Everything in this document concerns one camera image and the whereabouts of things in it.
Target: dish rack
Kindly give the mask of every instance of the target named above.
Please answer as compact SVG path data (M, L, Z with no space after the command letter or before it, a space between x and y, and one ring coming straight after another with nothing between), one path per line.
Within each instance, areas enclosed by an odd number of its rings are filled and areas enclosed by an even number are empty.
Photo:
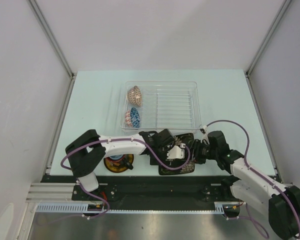
M131 104L127 93L137 86L142 95L141 106ZM126 133L169 129L173 134L194 133L202 127L197 83L194 81L127 81L121 90L120 127ZM136 108L139 128L126 123L126 113Z

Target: reflective metal surface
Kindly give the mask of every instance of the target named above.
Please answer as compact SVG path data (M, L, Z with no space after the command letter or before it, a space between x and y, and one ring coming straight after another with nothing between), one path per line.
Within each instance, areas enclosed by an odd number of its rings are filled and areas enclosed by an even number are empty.
M36 213L28 240L263 239L248 220L226 221L222 215L209 214L109 213L96 219L74 216L46 224L67 214ZM270 239L279 239L263 216L252 214L268 230ZM247 213L242 209L240 215Z

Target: white wire basket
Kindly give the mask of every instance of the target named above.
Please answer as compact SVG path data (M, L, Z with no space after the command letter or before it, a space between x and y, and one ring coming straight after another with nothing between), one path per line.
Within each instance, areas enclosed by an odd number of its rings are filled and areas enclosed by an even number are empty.
M127 93L137 86L141 106L131 104ZM202 127L197 83L194 81L127 81L122 89L120 127L126 133L169 129L173 134L194 133ZM126 122L126 112L136 108L139 128Z

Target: gray wall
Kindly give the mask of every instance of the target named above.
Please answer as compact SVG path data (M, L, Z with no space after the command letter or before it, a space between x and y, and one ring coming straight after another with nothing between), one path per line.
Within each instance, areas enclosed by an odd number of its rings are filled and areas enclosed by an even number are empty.
M26 0L0 0L0 213L20 224L41 177L69 79Z
M293 1L251 82L283 179L300 187L300 0Z

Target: blue patterned object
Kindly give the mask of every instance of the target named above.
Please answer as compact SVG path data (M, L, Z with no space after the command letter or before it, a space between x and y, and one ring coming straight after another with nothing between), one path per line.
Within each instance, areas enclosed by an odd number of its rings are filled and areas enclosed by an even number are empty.
M131 108L130 119L134 128L140 128L140 116L138 110L135 107Z

